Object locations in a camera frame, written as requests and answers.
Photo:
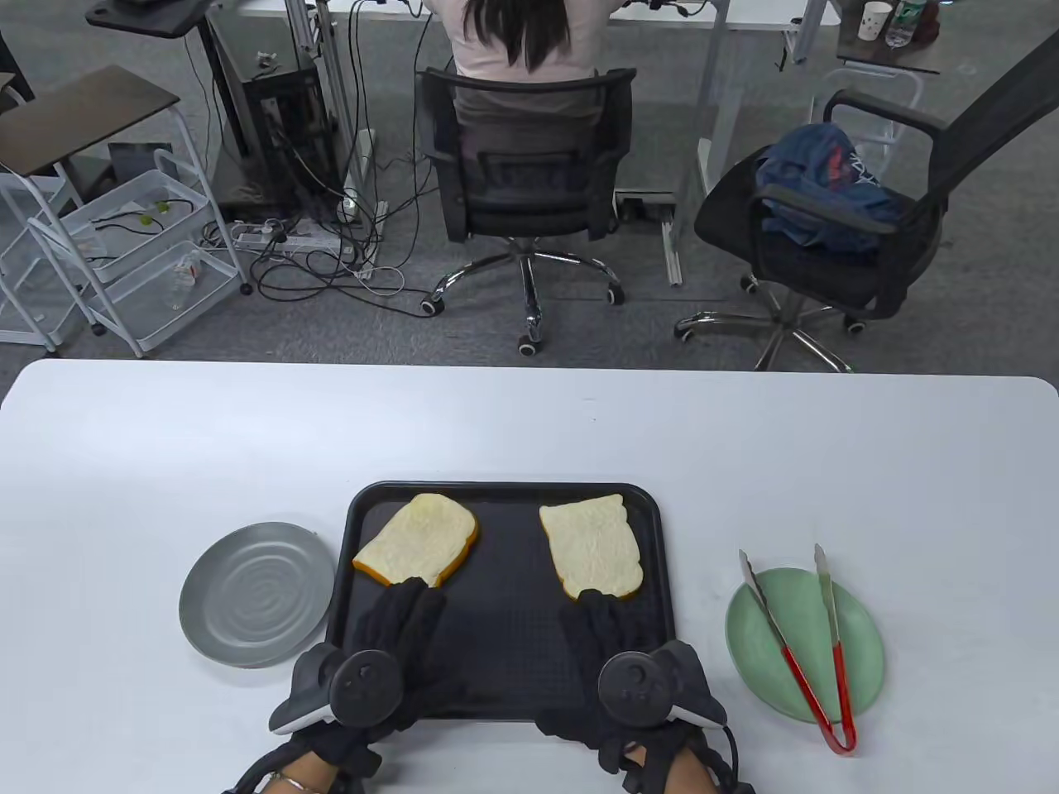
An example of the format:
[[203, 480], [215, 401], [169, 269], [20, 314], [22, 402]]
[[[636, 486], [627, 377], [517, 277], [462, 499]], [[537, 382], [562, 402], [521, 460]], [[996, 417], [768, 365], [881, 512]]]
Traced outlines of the person's left hand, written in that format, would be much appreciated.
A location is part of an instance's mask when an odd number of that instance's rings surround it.
[[401, 703], [372, 727], [347, 727], [336, 721], [301, 730], [307, 751], [352, 777], [369, 778], [381, 766], [381, 756], [371, 751], [373, 744], [396, 730], [411, 729], [424, 715], [461, 694], [457, 676], [427, 664], [445, 604], [445, 594], [419, 578], [385, 587], [361, 615], [351, 643], [356, 651], [378, 650], [394, 658], [402, 680]]

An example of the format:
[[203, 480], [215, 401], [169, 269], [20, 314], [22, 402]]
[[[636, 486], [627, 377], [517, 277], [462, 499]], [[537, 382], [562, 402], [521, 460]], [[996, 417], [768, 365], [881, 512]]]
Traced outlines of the person's right hand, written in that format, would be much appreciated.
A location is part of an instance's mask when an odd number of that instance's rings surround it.
[[645, 628], [623, 601], [591, 590], [580, 593], [574, 604], [564, 606], [559, 618], [582, 684], [582, 702], [541, 710], [534, 725], [545, 736], [597, 752], [605, 772], [631, 772], [642, 764], [629, 757], [640, 742], [606, 711], [598, 678], [606, 662], [621, 652], [651, 649]]

